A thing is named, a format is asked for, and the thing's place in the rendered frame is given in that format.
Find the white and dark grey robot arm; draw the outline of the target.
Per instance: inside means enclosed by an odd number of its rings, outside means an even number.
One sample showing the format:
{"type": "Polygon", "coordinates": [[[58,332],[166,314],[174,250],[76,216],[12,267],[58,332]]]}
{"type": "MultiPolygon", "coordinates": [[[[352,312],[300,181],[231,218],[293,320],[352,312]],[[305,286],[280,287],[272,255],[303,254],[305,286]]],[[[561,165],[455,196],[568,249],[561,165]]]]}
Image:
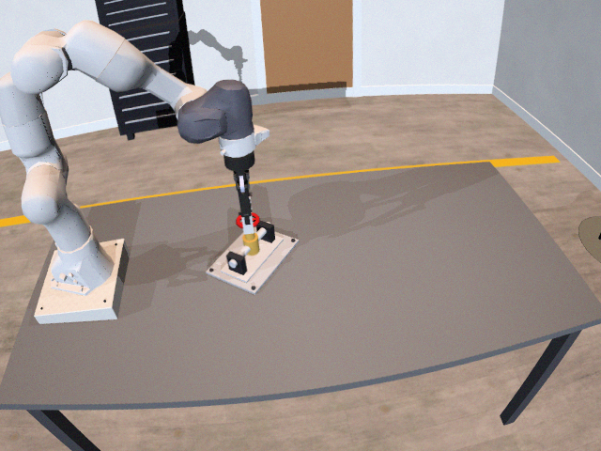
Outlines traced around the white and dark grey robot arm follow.
{"type": "Polygon", "coordinates": [[[55,28],[41,31],[27,41],[15,54],[11,72],[0,78],[0,117],[12,153],[26,168],[23,215],[44,225],[57,247],[51,288],[86,296],[112,275],[115,263],[81,208],[68,198],[67,156],[54,139],[44,107],[42,93],[69,70],[115,92],[145,89],[172,106],[181,138],[201,144],[218,137],[221,155],[245,156],[270,131],[253,125],[252,100],[243,82],[221,80],[209,91],[185,84],[94,21],[83,20],[68,34],[55,28]]]}

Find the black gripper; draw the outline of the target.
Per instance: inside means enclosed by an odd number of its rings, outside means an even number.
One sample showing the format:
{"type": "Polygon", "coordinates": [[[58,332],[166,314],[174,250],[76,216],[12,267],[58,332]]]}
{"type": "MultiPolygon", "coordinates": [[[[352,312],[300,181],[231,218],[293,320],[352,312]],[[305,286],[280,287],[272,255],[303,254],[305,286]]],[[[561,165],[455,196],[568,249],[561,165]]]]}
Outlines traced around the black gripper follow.
{"type": "Polygon", "coordinates": [[[254,151],[238,158],[232,158],[225,155],[223,157],[225,167],[231,171],[234,171],[234,181],[236,182],[236,189],[239,194],[239,215],[241,215],[244,234],[253,234],[254,225],[252,218],[251,198],[249,200],[249,196],[252,196],[252,193],[249,193],[248,195],[248,190],[250,189],[249,168],[254,165],[254,151]]]}

